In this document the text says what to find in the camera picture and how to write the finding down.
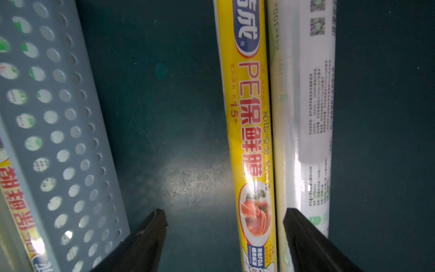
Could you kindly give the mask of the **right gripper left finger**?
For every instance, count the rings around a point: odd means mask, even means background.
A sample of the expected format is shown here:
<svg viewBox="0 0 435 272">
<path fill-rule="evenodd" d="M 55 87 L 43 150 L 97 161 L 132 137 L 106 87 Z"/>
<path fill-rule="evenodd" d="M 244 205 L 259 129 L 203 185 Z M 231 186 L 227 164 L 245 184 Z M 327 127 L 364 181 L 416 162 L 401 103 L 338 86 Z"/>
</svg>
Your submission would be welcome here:
<svg viewBox="0 0 435 272">
<path fill-rule="evenodd" d="M 167 216 L 154 210 L 94 272 L 156 272 L 167 233 Z"/>
</svg>

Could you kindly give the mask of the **long yellow wrap roll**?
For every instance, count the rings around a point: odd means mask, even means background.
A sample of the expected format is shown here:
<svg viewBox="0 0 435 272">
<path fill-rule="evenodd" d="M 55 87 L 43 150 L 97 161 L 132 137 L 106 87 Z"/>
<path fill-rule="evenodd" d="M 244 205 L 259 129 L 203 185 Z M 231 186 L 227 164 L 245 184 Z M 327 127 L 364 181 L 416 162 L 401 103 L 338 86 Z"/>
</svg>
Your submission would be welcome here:
<svg viewBox="0 0 435 272">
<path fill-rule="evenodd" d="M 46 241 L 32 210 L 30 191 L 25 181 L 10 141 L 1 135 L 1 198 L 5 201 L 11 223 L 18 234 L 26 266 L 32 272 L 55 272 L 57 268 L 48 255 Z"/>
</svg>

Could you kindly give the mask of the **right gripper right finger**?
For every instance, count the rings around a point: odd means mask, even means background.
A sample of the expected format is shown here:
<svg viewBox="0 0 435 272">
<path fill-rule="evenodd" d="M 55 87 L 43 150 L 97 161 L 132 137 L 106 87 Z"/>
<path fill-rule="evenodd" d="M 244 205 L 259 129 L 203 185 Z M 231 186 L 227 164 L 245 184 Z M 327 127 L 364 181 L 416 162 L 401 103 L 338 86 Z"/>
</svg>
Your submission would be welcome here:
<svg viewBox="0 0 435 272">
<path fill-rule="evenodd" d="M 283 225 L 296 272 L 362 272 L 298 209 L 287 209 Z"/>
</svg>

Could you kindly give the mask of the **short yellow orange wrap roll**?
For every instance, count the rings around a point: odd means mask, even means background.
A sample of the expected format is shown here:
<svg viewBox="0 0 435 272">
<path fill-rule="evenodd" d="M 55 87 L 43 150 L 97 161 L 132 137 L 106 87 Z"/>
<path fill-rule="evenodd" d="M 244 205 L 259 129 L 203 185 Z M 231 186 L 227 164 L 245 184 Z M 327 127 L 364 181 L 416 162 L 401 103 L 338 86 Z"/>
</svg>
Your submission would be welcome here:
<svg viewBox="0 0 435 272">
<path fill-rule="evenodd" d="M 215 1 L 228 142 L 245 272 L 275 272 L 273 138 L 264 1 Z"/>
</svg>

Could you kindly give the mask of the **light blue perforated plastic basket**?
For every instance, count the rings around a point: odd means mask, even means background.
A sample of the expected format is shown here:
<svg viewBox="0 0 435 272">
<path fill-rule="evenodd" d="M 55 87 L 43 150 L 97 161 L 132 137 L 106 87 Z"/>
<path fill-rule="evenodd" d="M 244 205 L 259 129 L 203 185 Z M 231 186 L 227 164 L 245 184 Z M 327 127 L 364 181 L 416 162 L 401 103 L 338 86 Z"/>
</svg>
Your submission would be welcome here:
<svg viewBox="0 0 435 272">
<path fill-rule="evenodd" d="M 90 272 L 130 234 L 74 1 L 1 2 L 1 135 L 56 272 Z"/>
</svg>

